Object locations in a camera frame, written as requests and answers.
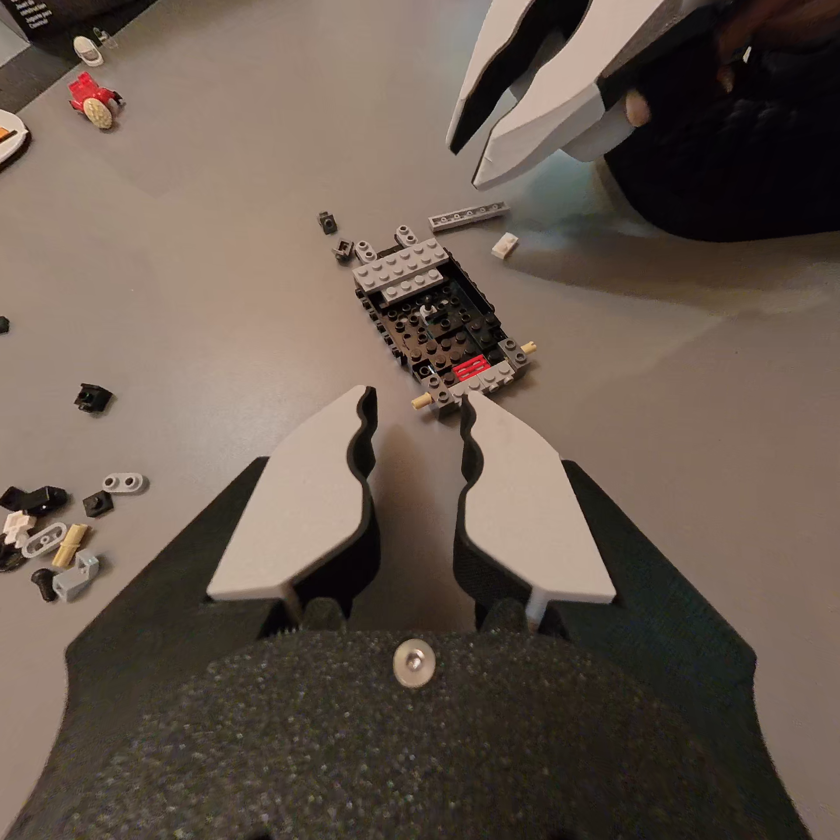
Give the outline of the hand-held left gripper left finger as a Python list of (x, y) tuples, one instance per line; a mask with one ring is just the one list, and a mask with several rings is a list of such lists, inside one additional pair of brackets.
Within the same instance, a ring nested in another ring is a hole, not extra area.
[(381, 561), (368, 482), (376, 427), (375, 388), (357, 385), (279, 442), (207, 586), (210, 599), (279, 600), (299, 618), (325, 598), (350, 616)]

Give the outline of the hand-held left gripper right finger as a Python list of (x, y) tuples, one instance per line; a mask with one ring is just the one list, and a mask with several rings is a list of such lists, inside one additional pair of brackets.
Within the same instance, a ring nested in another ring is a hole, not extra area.
[(539, 628), (551, 603), (614, 602), (616, 587), (554, 447), (477, 392), (462, 402), (460, 433), (465, 486), (454, 573), (477, 611), (512, 599)]

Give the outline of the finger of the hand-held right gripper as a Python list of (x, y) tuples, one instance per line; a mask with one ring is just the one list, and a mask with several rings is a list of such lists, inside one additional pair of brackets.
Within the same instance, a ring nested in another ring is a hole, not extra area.
[(448, 127), (454, 154), (487, 121), (505, 91), (520, 100), (537, 71), (581, 23), (588, 1), (493, 1), (479, 31)]
[(472, 184), (486, 190), (555, 151), (593, 161), (634, 129), (621, 113), (623, 79), (664, 48), (715, 25), (722, 2), (590, 1), (569, 40), (490, 130)]

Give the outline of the black toy brick car chassis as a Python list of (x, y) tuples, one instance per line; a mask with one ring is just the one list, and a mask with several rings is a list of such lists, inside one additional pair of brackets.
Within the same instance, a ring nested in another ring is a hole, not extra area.
[(520, 343), (494, 307), (436, 238), (399, 227), (395, 245), (353, 244), (355, 296), (395, 360), (422, 388), (417, 411), (437, 417), (465, 395), (498, 392), (525, 375), (534, 342)]

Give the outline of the person's right forearm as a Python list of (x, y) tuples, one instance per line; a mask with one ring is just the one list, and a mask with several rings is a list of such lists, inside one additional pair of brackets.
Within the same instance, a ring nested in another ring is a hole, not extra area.
[(838, 161), (713, 161), (621, 146), (605, 164), (631, 208), (670, 235), (735, 243), (838, 231)]

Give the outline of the grey desk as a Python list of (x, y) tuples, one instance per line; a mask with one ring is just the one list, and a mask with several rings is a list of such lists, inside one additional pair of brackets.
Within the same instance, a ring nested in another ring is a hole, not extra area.
[[(354, 385), (379, 398), (381, 569), (353, 629), (465, 631), (458, 425), (362, 312), (317, 217), (377, 248), (474, 205), (482, 136), (445, 134), (485, 2), (160, 2), (93, 76), (23, 110), (2, 173), (2, 490), (150, 481), (91, 524), (110, 562), (76, 603), (2, 574), (2, 834), (66, 704), (68, 643), (250, 462)], [(577, 462), (752, 646), (770, 752), (814, 838), (838, 838), (838, 234), (666, 235), (602, 164), (556, 154), (445, 241), (538, 351), (499, 403)], [(491, 254), (519, 237), (506, 260)], [(113, 393), (101, 414), (82, 383)]]

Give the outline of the person's right hand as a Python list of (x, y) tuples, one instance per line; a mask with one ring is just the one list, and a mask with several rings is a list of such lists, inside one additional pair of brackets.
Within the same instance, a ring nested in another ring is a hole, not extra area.
[(621, 113), (681, 154), (808, 144), (838, 125), (838, 2), (730, 2), (623, 79)]

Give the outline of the long grey brick plate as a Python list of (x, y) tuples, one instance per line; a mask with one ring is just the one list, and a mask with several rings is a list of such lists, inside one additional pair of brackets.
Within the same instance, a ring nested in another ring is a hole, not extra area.
[(431, 231), (440, 234), (449, 230), (464, 228), (473, 224), (480, 224), (497, 217), (503, 217), (510, 212), (509, 205), (504, 201), (470, 206), (454, 212), (433, 215), (428, 218)]

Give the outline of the tan connector pin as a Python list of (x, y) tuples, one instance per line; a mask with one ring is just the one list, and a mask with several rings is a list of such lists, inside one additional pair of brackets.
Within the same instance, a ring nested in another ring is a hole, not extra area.
[(69, 526), (51, 562), (53, 568), (65, 570), (70, 567), (88, 531), (89, 526), (85, 523)]

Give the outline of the black angled brick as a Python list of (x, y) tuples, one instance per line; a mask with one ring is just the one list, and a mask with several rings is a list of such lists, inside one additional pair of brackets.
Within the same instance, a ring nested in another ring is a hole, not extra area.
[(1, 494), (1, 507), (10, 512), (41, 517), (63, 508), (68, 500), (67, 492), (54, 486), (42, 486), (31, 491), (10, 486)]

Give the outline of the red toy minifigure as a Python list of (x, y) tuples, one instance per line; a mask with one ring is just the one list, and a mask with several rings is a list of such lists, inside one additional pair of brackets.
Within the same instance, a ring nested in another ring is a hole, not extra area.
[(84, 71), (68, 86), (71, 107), (84, 116), (95, 128), (110, 132), (116, 127), (116, 114), (125, 106), (121, 95), (99, 85)]

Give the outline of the black toy set box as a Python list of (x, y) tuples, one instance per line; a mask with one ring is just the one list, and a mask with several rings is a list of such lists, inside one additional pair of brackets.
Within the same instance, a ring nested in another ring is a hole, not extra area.
[(46, 54), (50, 58), (58, 58), (77, 63), (77, 53), (72, 45), (75, 37), (83, 36), (103, 49), (100, 35), (105, 35), (106, 41), (115, 41), (116, 36), (147, 9), (155, 5), (155, 1), (132, 1), (110, 7), (99, 14), (74, 20), (66, 24), (49, 24), (35, 31), (29, 44), (33, 49)]

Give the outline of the white round disc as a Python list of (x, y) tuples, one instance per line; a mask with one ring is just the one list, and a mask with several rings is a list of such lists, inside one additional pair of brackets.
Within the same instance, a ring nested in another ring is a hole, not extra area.
[(28, 149), (31, 133), (17, 114), (1, 110), (1, 170), (14, 163)]

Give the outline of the blue-grey bracket brick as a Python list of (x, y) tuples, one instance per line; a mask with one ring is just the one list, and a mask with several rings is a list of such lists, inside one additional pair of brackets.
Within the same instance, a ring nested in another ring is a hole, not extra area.
[(77, 552), (74, 565), (54, 576), (53, 591), (63, 602), (74, 602), (97, 578), (100, 571), (99, 557), (87, 549)]

